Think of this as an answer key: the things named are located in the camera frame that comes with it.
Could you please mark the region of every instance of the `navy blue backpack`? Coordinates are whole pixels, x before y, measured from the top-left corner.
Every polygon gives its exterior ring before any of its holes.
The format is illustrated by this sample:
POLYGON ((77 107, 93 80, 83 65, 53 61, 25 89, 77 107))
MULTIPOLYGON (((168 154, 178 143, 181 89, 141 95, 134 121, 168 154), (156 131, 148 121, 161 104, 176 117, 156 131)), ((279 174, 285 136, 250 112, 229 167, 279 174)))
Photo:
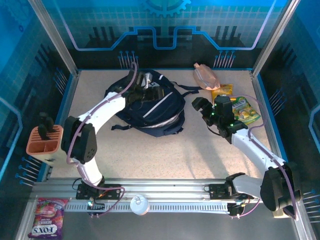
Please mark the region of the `navy blue backpack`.
MULTIPOLYGON (((184 97, 188 94, 197 94, 201 87, 184 86, 176 82, 169 81, 165 76, 154 70, 144 70, 145 73, 152 74, 152 85, 159 85, 163 88, 164 97, 154 101, 135 101, 130 106, 126 106, 119 111, 116 116, 125 121, 128 125, 114 125, 111 130, 138 129, 141 132, 154 137, 162 137, 172 134, 178 134, 183 130, 185 122, 184 107, 186 101, 184 97), (174 84, 188 90, 180 94, 175 89, 174 84)), ((124 81, 126 77, 120 79, 111 85, 106 91, 104 97, 110 92, 114 85, 124 81)))

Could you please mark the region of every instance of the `plastic bag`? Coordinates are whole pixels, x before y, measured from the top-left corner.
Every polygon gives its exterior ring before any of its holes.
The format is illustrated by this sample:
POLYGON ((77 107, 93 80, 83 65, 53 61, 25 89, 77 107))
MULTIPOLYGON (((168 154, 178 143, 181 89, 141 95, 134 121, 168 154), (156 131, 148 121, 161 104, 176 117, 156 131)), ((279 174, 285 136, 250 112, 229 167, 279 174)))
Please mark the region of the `plastic bag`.
POLYGON ((215 99, 218 95, 220 96, 230 96, 232 95, 234 85, 233 84, 221 84, 220 88, 211 91, 212 102, 215 102, 215 99))
POLYGON ((236 120, 249 125, 260 118, 260 115, 254 110, 244 96, 235 99, 231 98, 230 100, 232 101, 232 111, 236 120))
POLYGON ((207 90, 216 90, 220 88, 218 77, 208 66, 195 63, 194 67, 193 77, 201 88, 207 90))
POLYGON ((39 198, 29 238, 62 239, 64 209, 68 199, 39 198))

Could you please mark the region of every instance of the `backpack strap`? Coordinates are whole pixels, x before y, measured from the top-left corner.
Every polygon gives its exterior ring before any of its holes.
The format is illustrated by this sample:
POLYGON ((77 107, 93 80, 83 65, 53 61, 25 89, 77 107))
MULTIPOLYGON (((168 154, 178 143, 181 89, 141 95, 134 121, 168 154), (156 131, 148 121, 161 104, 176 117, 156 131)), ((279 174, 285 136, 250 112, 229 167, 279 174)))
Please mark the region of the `backpack strap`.
POLYGON ((113 130, 122 130, 122 131, 124 131, 124 130, 128 130, 128 129, 131 129, 132 128, 132 126, 131 125, 127 125, 127 126, 121 126, 121 125, 113 125, 112 127, 111 127, 111 131, 113 131, 113 130))
POLYGON ((177 86, 179 86, 182 89, 188 90, 187 92, 185 92, 184 94, 182 94, 182 97, 184 98, 185 96, 189 95, 189 94, 198 94, 199 90, 202 90, 202 88, 200 86, 186 86, 186 85, 180 85, 178 83, 176 83, 175 81, 171 81, 170 83, 172 84, 176 84, 177 86))

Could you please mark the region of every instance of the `beige table surface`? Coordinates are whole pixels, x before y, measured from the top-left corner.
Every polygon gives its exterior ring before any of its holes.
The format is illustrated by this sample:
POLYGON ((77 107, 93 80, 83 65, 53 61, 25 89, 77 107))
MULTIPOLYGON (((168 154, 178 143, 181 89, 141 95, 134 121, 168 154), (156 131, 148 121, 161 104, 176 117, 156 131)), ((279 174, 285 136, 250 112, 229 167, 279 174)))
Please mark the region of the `beige table surface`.
MULTIPOLYGON (((196 86, 192 70, 158 70, 171 81, 196 86)), ((233 84, 233 94, 255 97, 249 71, 215 71, 222 84, 233 84)), ((90 110, 103 97, 105 90, 115 81, 128 74, 127 70, 84 70, 81 72, 74 94, 69 116, 77 117, 90 110)), ((126 124, 112 117, 98 132, 98 150, 95 159, 105 178, 183 178, 204 179, 225 177, 243 172, 252 177, 261 177, 257 168, 236 147, 222 137, 208 131, 201 114, 191 102, 196 97, 211 100, 209 91, 185 98, 184 131, 178 135, 153 137, 136 129, 111 131, 115 124, 126 124)), ((250 104, 259 112, 254 101, 250 104)), ((262 123, 260 118, 249 126, 262 123)), ((253 134, 269 147, 264 127, 255 129, 253 134)), ((54 167, 51 178, 77 178, 75 167, 54 167)))

